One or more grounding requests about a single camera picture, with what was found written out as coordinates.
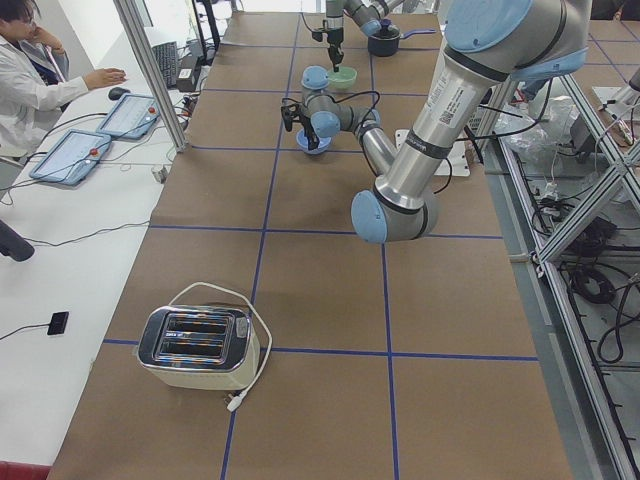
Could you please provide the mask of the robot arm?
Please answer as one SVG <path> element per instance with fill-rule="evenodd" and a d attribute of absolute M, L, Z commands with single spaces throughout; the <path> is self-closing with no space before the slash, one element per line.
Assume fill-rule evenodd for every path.
<path fill-rule="evenodd" d="M 548 79 L 585 62 L 589 1 L 455 1 L 448 10 L 439 53 L 443 69 L 404 143 L 394 146 L 372 108 L 337 102 L 327 91 L 328 73 L 303 73 L 302 98 L 283 104 L 287 129 L 304 127 L 309 149 L 341 131 L 354 134 L 376 173 L 374 185 L 357 193 L 351 220 L 370 243 L 420 238 L 437 223 L 429 187 L 441 162 L 487 91 L 507 80 Z"/>
<path fill-rule="evenodd" d="M 327 0 L 325 2 L 325 16 L 322 25 L 312 34 L 316 41 L 326 38 L 327 51 L 334 72 L 338 72 L 342 64 L 344 53 L 342 43 L 344 41 L 344 16 L 351 18 L 367 37 L 378 33 L 382 20 L 398 5 L 398 1 L 370 1 L 366 5 L 360 0 Z"/>

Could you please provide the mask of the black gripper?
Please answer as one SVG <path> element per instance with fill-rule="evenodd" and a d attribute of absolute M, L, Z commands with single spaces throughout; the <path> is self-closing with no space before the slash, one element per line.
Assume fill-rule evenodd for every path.
<path fill-rule="evenodd" d="M 330 29 L 327 31 L 326 35 L 332 68 L 334 72 L 338 72 L 343 61 L 342 43 L 344 41 L 344 29 Z"/>
<path fill-rule="evenodd" d="M 306 149 L 308 151 L 316 150 L 319 147 L 320 140 L 311 124 L 309 112 L 303 103 L 298 103 L 295 111 L 296 122 L 300 123 L 304 128 Z"/>

